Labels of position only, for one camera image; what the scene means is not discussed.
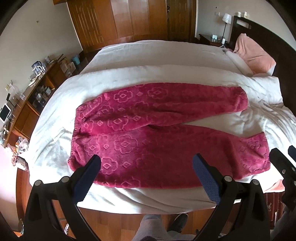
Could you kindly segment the magenta fleece pants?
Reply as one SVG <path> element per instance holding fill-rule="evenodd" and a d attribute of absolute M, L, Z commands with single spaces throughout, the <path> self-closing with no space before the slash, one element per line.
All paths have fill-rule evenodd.
<path fill-rule="evenodd" d="M 248 107 L 241 87 L 148 83 L 100 94 L 76 109 L 68 165 L 101 159 L 95 183 L 118 188 L 199 187 L 195 154 L 240 180 L 270 169 L 263 132 L 238 137 L 192 121 Z"/>

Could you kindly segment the wooden sideboard cabinet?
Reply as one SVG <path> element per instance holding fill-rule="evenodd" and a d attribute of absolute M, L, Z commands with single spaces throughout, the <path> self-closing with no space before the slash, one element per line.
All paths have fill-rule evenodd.
<path fill-rule="evenodd" d="M 8 124 L 3 147 L 13 146 L 19 137 L 27 140 L 31 138 L 45 105 L 65 80 L 66 75 L 60 64 L 54 62 L 48 65 L 44 75 L 27 87 L 24 93 L 25 99 L 20 99 L 12 112 L 12 121 Z"/>

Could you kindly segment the white tablet device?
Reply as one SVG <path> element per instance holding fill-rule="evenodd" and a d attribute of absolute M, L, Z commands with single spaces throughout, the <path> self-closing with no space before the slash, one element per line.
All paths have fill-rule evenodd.
<path fill-rule="evenodd" d="M 7 104 L 4 104 L 0 111 L 0 120 L 3 123 L 5 123 L 10 113 L 11 113 L 11 108 Z"/>

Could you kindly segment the wooden wardrobe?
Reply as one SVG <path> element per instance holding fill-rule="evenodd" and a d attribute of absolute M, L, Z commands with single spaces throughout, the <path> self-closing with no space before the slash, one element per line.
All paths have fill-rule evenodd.
<path fill-rule="evenodd" d="M 84 52 L 141 40 L 192 42 L 196 1 L 66 1 Z"/>

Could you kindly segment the grey trouser leg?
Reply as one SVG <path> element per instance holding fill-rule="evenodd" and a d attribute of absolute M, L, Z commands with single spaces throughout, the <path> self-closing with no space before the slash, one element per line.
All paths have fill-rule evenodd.
<path fill-rule="evenodd" d="M 132 241 L 138 240 L 193 240 L 195 235 L 167 232 L 162 217 L 158 214 L 146 214 Z"/>

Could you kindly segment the dark wooden headboard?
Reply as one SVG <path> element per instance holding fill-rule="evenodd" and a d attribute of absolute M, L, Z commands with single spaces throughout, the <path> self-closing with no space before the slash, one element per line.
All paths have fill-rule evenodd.
<path fill-rule="evenodd" d="M 249 19 L 234 16 L 229 48 L 234 49 L 240 34 L 246 34 L 259 44 L 275 61 L 274 75 L 280 80 L 283 102 L 295 105 L 295 49 L 277 34 Z"/>

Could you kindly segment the dark wooden nightstand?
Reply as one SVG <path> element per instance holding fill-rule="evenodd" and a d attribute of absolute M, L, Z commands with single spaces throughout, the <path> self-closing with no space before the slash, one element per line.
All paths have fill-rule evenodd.
<path fill-rule="evenodd" d="M 210 35 L 205 35 L 205 34 L 199 34 L 199 43 L 203 45 L 209 45 L 209 46 L 215 46 L 215 47 L 221 47 L 222 42 L 221 40 L 213 40 Z"/>

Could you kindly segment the pink pillow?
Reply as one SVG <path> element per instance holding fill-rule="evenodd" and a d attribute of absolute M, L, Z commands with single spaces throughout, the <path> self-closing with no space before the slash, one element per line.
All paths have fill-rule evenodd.
<path fill-rule="evenodd" d="M 273 75 L 276 61 L 246 34 L 240 34 L 237 38 L 234 53 L 248 65 L 254 74 Z"/>

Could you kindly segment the white bedside lamp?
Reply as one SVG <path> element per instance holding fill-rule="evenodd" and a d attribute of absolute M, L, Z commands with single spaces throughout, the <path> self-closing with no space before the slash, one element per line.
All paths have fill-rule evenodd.
<path fill-rule="evenodd" d="M 231 24 L 231 20 L 232 20 L 232 16 L 229 15 L 228 13 L 225 13 L 222 21 L 224 22 L 224 30 L 223 30 L 223 35 L 222 35 L 222 40 L 221 40 L 221 44 L 224 45 L 225 44 L 225 30 L 226 30 L 226 26 L 228 24 Z"/>

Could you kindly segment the white bed blanket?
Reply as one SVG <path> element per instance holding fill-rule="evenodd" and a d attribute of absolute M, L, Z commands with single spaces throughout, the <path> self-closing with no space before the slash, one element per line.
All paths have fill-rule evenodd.
<path fill-rule="evenodd" d="M 59 181 L 101 158 L 80 207 L 173 214 L 214 206 L 192 167 L 197 153 L 223 175 L 280 189 L 273 148 L 295 120 L 273 76 L 248 77 L 207 46 L 143 41 L 102 49 L 53 94 L 32 133 L 30 183 Z"/>

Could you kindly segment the light blue bin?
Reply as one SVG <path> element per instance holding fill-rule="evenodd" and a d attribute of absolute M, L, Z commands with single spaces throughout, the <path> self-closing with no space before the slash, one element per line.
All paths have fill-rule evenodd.
<path fill-rule="evenodd" d="M 79 55 L 75 55 L 71 58 L 72 62 L 74 63 L 74 65 L 79 65 L 80 64 L 80 58 L 79 58 Z"/>

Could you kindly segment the black shoe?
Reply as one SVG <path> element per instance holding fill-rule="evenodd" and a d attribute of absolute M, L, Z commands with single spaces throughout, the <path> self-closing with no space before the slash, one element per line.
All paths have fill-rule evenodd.
<path fill-rule="evenodd" d="M 177 232 L 181 233 L 187 224 L 188 221 L 188 214 L 187 213 L 181 213 L 179 214 L 175 220 L 172 222 L 172 224 L 169 226 L 167 232 Z"/>

